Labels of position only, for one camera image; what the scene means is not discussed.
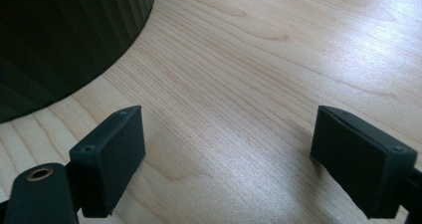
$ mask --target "metal grommet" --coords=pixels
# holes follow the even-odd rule
[[[39,181],[42,180],[48,176],[50,176],[53,173],[54,169],[50,168],[50,167],[43,167],[43,168],[38,168],[34,171],[32,171],[28,176],[27,176],[27,180],[28,181]]]

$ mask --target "light wood grain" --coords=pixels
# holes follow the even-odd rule
[[[82,223],[403,223],[368,221],[309,153],[318,105],[422,153],[421,22],[422,0],[155,0],[102,76],[0,124],[0,200],[141,105],[147,156],[114,215]]]

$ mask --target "ribbed dark cylinder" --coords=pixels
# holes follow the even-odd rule
[[[111,66],[153,0],[0,0],[0,122],[41,109]]]

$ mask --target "clamp jaw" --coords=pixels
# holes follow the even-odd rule
[[[367,218],[395,218],[402,205],[407,223],[422,223],[422,173],[417,152],[359,117],[319,107],[311,157]]]
[[[46,163],[21,173],[0,223],[79,223],[108,217],[145,157],[141,107],[111,114],[70,150],[66,165]]]

